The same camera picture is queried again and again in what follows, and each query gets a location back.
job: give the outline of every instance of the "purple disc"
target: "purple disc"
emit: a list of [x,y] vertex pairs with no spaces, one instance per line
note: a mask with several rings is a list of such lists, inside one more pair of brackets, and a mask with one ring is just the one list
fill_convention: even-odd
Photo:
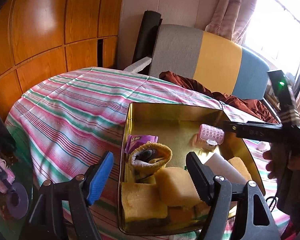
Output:
[[25,187],[18,182],[13,183],[12,188],[15,191],[7,194],[7,208],[15,219],[21,219],[28,211],[28,194]]

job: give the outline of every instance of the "white wall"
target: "white wall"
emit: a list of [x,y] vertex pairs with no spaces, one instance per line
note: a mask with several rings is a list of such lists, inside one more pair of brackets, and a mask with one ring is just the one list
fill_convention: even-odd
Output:
[[122,0],[118,69],[131,64],[139,28],[146,10],[159,12],[163,24],[178,24],[204,30],[219,0]]

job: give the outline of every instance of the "gray armrest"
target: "gray armrest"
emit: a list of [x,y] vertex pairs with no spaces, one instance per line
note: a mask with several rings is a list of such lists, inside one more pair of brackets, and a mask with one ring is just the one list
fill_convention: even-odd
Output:
[[261,103],[263,103],[265,105],[265,107],[269,110],[270,114],[274,117],[274,119],[276,119],[279,123],[281,123],[279,116],[273,110],[273,108],[271,107],[271,105],[268,103],[268,101],[265,98],[261,99]]
[[130,72],[130,73],[138,73],[139,71],[143,70],[146,66],[151,63],[150,57],[144,57],[137,62],[127,66],[123,71]]

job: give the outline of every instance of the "blue gripper pad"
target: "blue gripper pad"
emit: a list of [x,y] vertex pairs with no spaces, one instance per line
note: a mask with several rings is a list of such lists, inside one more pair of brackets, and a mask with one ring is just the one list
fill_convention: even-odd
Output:
[[96,174],[94,175],[92,181],[90,182],[89,193],[87,196],[87,203],[89,206],[91,206],[96,200],[100,198],[100,195],[103,191],[103,188],[105,187],[106,181],[113,167],[113,163],[113,153],[108,152]]

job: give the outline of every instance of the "gold tray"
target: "gold tray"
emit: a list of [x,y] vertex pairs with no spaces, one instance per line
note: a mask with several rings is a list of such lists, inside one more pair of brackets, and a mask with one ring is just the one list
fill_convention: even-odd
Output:
[[[156,135],[158,142],[167,145],[172,150],[172,159],[167,167],[184,168],[186,154],[199,149],[194,148],[190,141],[198,133],[202,123],[218,128],[223,127],[223,121],[229,118],[222,110],[210,109],[200,106],[159,103],[130,103],[121,149],[120,175],[118,185],[118,227],[127,235],[155,236],[173,235],[190,232],[202,228],[205,220],[189,220],[165,226],[143,228],[138,223],[124,222],[123,207],[121,203],[121,183],[134,182],[130,169],[126,166],[127,156],[124,153],[128,135]],[[235,133],[225,132],[225,138],[218,147],[220,154],[229,160],[235,156],[240,157],[247,167],[252,179],[258,184],[263,195],[266,194],[257,166],[241,138]],[[230,210],[229,218],[235,216],[236,207]]]

